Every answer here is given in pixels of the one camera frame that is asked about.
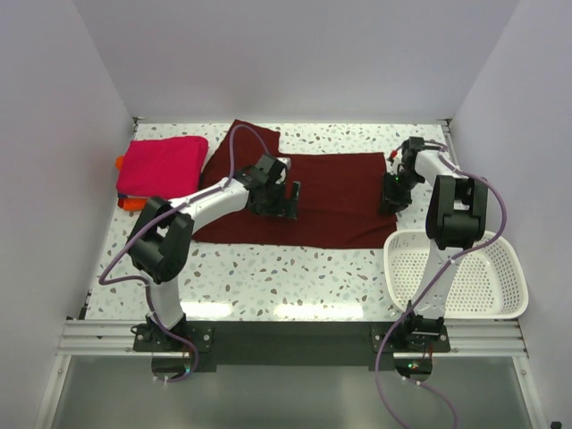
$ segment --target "dark red cloth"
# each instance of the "dark red cloth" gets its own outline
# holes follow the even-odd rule
[[[278,152],[280,133],[248,124]],[[237,168],[255,164],[263,149],[249,130],[235,135]],[[300,181],[298,219],[251,214],[228,214],[208,224],[193,238],[213,243],[282,244],[317,248],[382,248],[395,231],[396,218],[380,215],[383,154],[285,155],[292,161],[289,185]],[[200,188],[217,183],[229,171],[229,134],[206,164]]]

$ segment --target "white backdrop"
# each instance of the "white backdrop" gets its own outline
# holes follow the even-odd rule
[[[530,290],[521,324],[534,379],[564,427],[572,426],[570,16],[569,0],[522,0],[453,121],[461,164],[506,199],[505,235]]]
[[[0,14],[0,427],[34,424],[85,299],[132,122],[69,0]]]
[[[131,115],[450,118],[517,0],[75,0]]]

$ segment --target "pink towel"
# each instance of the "pink towel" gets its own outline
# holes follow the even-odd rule
[[[130,197],[180,198],[196,192],[208,142],[186,136],[134,140],[123,158],[117,191]]]

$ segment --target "white plastic basket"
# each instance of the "white plastic basket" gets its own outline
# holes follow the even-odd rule
[[[494,234],[486,231],[480,242]],[[401,230],[383,247],[385,279],[393,302],[404,310],[423,277],[429,257],[424,230]],[[445,317],[455,319],[512,319],[528,305],[525,276],[517,254],[502,237],[463,258],[445,306]]]

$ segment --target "terrazzo surface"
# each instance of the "terrazzo surface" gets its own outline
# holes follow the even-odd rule
[[[429,125],[261,123],[281,132],[287,154],[389,153],[409,136],[445,141],[442,128]],[[209,141],[208,158],[229,123],[140,124],[135,139],[199,135]],[[414,204],[398,215],[398,229],[423,228],[431,191],[418,185]],[[101,286],[97,278],[121,249],[136,214],[116,207],[104,250],[91,283],[87,319],[141,320],[147,312],[136,282]],[[135,274],[124,257],[110,277]],[[394,320],[381,249],[322,249],[269,245],[191,244],[179,280],[188,319],[201,320]]]

